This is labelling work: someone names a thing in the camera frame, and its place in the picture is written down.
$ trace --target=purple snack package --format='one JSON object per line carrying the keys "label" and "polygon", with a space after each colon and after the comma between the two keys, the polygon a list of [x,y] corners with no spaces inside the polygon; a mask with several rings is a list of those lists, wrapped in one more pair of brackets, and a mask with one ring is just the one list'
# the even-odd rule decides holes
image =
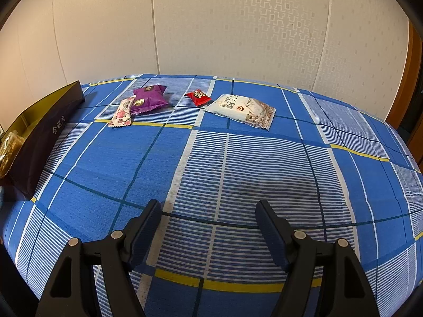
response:
{"label": "purple snack package", "polygon": [[163,93],[166,86],[155,84],[154,86],[142,87],[134,90],[135,100],[131,107],[131,114],[139,114],[151,111],[157,107],[166,106],[168,102]]}

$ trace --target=white snack package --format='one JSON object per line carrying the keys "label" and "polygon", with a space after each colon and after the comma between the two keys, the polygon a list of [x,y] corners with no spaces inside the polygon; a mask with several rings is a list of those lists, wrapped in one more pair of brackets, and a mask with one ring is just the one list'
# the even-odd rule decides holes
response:
{"label": "white snack package", "polygon": [[255,128],[270,129],[276,108],[266,103],[233,94],[222,94],[205,110],[219,116],[251,125]]}

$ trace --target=blue fabric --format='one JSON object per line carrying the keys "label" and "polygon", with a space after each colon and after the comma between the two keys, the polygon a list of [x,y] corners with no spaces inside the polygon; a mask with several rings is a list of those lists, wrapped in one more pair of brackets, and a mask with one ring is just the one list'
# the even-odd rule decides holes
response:
{"label": "blue fabric", "polygon": [[[169,106],[107,127],[120,101],[148,84],[168,86]],[[197,108],[184,96],[197,88],[213,100],[239,94],[270,104],[270,130]],[[33,200],[0,211],[6,249],[38,297],[70,237],[121,230],[150,199],[164,214],[131,274],[148,316],[270,315],[279,296],[272,285],[286,274],[255,222],[259,199],[314,239],[346,238],[382,316],[422,280],[423,176],[384,121],[316,93],[236,78],[136,74],[82,89],[85,102],[62,129]],[[306,316],[318,294],[313,288]]]}

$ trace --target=red candy wrapper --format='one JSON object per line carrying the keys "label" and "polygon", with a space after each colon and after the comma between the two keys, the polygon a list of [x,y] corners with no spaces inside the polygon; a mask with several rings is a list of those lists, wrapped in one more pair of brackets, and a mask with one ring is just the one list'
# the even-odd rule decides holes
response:
{"label": "red candy wrapper", "polygon": [[185,95],[189,96],[192,99],[192,101],[195,103],[196,106],[201,106],[201,105],[204,105],[205,103],[208,103],[209,101],[211,101],[211,98],[209,98],[200,89],[197,89],[194,92],[187,93]]}

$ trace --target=pink floral wrapper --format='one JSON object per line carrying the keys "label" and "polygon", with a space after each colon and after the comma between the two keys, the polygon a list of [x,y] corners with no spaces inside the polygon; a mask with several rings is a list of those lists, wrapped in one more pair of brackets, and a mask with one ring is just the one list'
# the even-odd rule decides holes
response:
{"label": "pink floral wrapper", "polygon": [[111,121],[109,121],[108,126],[111,128],[119,126],[129,126],[131,125],[131,106],[134,103],[135,95],[130,98],[123,99],[119,104],[118,110],[113,115]]}
{"label": "pink floral wrapper", "polygon": [[168,105],[169,103],[163,97],[166,88],[166,86],[162,86],[161,84],[155,84],[153,86],[135,89],[134,94],[136,98],[131,107],[131,114],[144,113],[157,107]]}

